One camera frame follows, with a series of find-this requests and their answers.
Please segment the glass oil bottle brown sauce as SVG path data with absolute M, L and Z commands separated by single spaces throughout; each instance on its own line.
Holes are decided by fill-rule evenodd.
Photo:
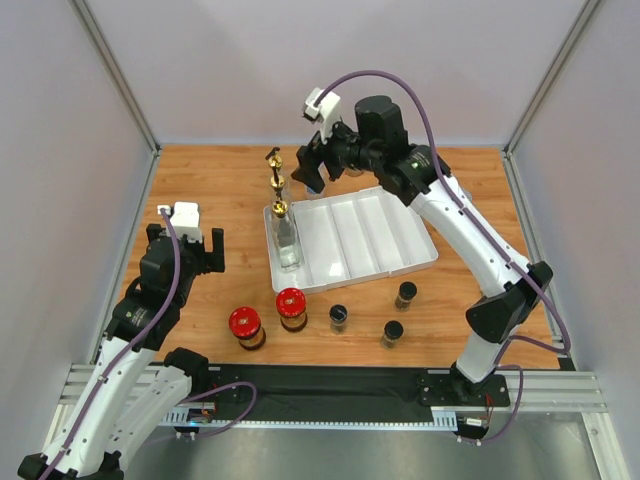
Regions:
M 273 147 L 270 150 L 270 152 L 265 156 L 265 160 L 267 161 L 269 167 L 271 168 L 274 174 L 280 172 L 283 165 L 283 159 L 280 155 L 279 147 Z

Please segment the salt jar blue label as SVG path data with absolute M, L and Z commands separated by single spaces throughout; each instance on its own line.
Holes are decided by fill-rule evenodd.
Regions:
M 312 187 L 305 187 L 305 196 L 307 200 L 318 200 L 326 196 L 327 187 L 324 186 L 321 190 L 316 191 Z

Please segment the glass oil bottle dark sauce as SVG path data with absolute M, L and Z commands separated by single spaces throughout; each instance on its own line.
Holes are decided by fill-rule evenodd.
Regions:
M 273 168 L 270 177 L 270 186 L 272 190 L 271 201 L 290 203 L 289 181 L 285 174 L 279 168 Z

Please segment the clear glass oil bottle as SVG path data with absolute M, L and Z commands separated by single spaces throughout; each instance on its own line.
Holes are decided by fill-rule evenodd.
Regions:
M 300 267 L 303 255 L 298 228 L 289 204 L 276 200 L 271 206 L 271 233 L 276 256 L 283 270 Z

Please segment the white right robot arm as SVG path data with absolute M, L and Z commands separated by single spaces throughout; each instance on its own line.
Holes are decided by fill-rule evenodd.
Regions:
M 355 104 L 355 129 L 342 120 L 340 98 L 320 88 L 304 102 L 303 116 L 318 130 L 298 149 L 293 178 L 320 193 L 326 168 L 335 181 L 347 170 L 374 174 L 379 185 L 430 223 L 475 277 L 481 298 L 466 312 L 471 328 L 450 370 L 456 401 L 475 404 L 487 392 L 508 339 L 541 300 L 553 272 L 530 262 L 480 214 L 444 160 L 410 141 L 400 107 L 385 95 Z

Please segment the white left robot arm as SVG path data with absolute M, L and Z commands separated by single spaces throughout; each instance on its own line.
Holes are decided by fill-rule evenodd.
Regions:
M 197 276 L 225 270 L 224 232 L 206 250 L 199 228 L 151 224 L 140 274 L 113 310 L 90 379 L 60 432 L 27 455 L 22 479 L 121 479 L 160 421 L 183 400 L 210 396 L 206 357 L 171 351 L 151 384 L 132 400 L 140 376 L 180 319 Z

